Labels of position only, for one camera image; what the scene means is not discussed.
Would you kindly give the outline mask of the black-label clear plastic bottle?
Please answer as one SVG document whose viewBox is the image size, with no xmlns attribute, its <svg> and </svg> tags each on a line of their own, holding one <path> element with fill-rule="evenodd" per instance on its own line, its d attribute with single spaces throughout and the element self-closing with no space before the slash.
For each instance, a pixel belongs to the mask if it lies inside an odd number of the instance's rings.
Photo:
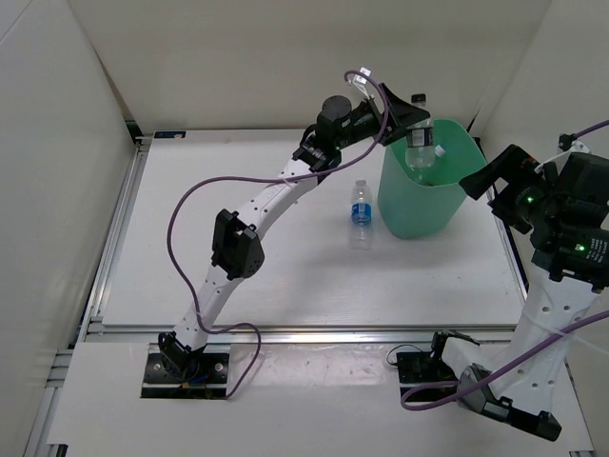
<svg viewBox="0 0 609 457">
<path fill-rule="evenodd" d="M 434 165 L 436 159 L 434 121 L 431 115 L 411 126 L 406 134 L 405 163 L 415 171 Z"/>
</svg>

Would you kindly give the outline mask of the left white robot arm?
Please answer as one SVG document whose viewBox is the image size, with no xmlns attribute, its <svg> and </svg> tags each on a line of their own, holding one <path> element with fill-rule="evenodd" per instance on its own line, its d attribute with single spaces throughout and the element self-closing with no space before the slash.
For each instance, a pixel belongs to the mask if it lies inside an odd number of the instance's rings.
<svg viewBox="0 0 609 457">
<path fill-rule="evenodd" d="M 263 190 L 239 209 L 218 212 L 206 278 L 199 288 L 186 282 L 191 308 L 172 331 L 158 338 L 164 367 L 177 380 L 191 382 L 203 376 L 203 351 L 212 326 L 232 292 L 263 265 L 266 232 L 300 197 L 334 170 L 344 169 L 343 149 L 371 137 L 388 146 L 429 119 L 424 94 L 404 101 L 386 85 L 380 89 L 384 112 L 370 97 L 358 106 L 341 95 L 327 98 L 280 174 L 263 180 Z"/>
</svg>

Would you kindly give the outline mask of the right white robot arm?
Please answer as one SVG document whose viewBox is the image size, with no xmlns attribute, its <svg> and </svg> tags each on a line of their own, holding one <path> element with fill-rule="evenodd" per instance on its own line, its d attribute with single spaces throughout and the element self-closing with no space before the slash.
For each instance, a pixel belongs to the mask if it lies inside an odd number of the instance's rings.
<svg viewBox="0 0 609 457">
<path fill-rule="evenodd" d="M 427 368 L 438 380 L 458 379 L 468 409 L 548 441 L 560 436 L 552 414 L 556 377 L 569 349 L 568 334 L 608 287 L 608 161 L 571 150 L 539 163 L 508 146 L 483 169 L 461 179 L 473 199 L 499 179 L 493 214 L 529 237 L 529 288 L 499 367 L 484 359 L 474 339 L 454 331 L 434 336 Z"/>
</svg>

